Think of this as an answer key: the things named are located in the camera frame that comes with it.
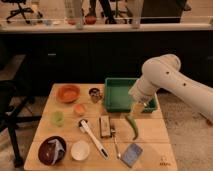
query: wooden table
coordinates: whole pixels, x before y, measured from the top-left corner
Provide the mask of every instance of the wooden table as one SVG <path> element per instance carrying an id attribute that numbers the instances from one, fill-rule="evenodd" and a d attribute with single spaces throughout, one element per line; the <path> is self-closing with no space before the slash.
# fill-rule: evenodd
<path id="1" fill-rule="evenodd" d="M 25 170 L 63 170 L 63 171 L 167 171 L 177 170 L 176 161 L 173 155 L 172 147 L 169 141 L 167 129 L 163 120 L 162 112 L 158 103 L 158 109 L 152 114 L 143 113 L 136 118 L 139 127 L 139 137 L 134 141 L 143 149 L 133 168 L 127 167 L 122 161 L 116 158 L 113 139 L 101 139 L 99 132 L 99 117 L 101 115 L 110 115 L 115 123 L 117 130 L 116 137 L 120 152 L 123 153 L 128 145 L 133 142 L 134 133 L 130 125 L 124 119 L 122 113 L 107 113 L 102 105 L 102 101 L 94 104 L 90 100 L 88 91 L 90 88 L 97 87 L 102 92 L 103 84 L 76 84 L 80 87 L 80 97 L 74 103 L 63 104 L 56 100 L 56 93 L 63 84 L 54 84 L 43 111 L 42 118 L 38 125 L 35 137 L 30 147 L 24 169 Z M 95 136 L 102 142 L 109 153 L 109 159 L 105 160 L 87 134 L 84 134 L 78 128 L 78 121 L 82 118 L 73 114 L 73 106 L 77 103 L 83 103 L 86 107 L 86 114 L 83 118 L 88 119 L 91 129 Z M 64 124 L 57 127 L 50 122 L 51 114 L 55 111 L 64 113 Z M 38 159 L 38 149 L 41 143 L 48 137 L 58 135 L 65 139 L 67 143 L 67 152 L 65 158 L 55 166 L 46 166 Z M 75 161 L 70 156 L 72 144 L 78 140 L 85 140 L 89 143 L 91 152 L 89 157 L 83 161 Z"/>

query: green cup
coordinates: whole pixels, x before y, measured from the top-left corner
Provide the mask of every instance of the green cup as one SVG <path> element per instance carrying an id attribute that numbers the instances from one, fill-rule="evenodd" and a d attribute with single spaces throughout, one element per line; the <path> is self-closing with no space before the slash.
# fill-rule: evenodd
<path id="1" fill-rule="evenodd" d="M 58 127 L 63 126 L 64 124 L 64 114 L 61 111 L 53 112 L 51 115 L 51 123 Z"/>

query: orange bowl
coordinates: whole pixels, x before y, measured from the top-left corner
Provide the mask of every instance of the orange bowl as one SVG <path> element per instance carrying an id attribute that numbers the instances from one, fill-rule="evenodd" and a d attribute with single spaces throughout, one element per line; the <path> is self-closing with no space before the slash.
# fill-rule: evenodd
<path id="1" fill-rule="evenodd" d="M 78 99 L 79 87 L 75 85 L 64 85 L 58 89 L 57 99 L 62 103 L 71 103 Z"/>

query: small box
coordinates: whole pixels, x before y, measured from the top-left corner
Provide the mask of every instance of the small box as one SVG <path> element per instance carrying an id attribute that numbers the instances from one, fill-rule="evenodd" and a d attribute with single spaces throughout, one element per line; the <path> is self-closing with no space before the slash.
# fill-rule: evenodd
<path id="1" fill-rule="evenodd" d="M 109 116 L 103 115 L 99 118 L 99 121 L 100 121 L 100 136 L 101 136 L 101 138 L 111 137 Z"/>

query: brown bowl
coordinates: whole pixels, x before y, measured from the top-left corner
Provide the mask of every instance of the brown bowl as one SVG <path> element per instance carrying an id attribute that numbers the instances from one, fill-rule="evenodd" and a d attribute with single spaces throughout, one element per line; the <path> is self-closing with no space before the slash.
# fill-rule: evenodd
<path id="1" fill-rule="evenodd" d="M 53 160 L 54 160 L 56 145 L 54 143 L 49 143 L 49 141 L 54 140 L 54 139 L 57 139 L 61 143 L 61 145 L 64 149 L 64 151 L 60 150 L 58 152 L 58 158 L 56 159 L 55 163 L 53 163 Z M 52 136 L 52 137 L 47 138 L 39 147 L 38 158 L 45 165 L 53 165 L 53 164 L 58 163 L 60 160 L 62 160 L 64 158 L 65 152 L 66 152 L 65 140 L 59 136 Z"/>
<path id="2" fill-rule="evenodd" d="M 79 94 L 79 87 L 67 84 L 58 89 L 57 99 L 62 103 L 71 103 L 78 99 Z"/>

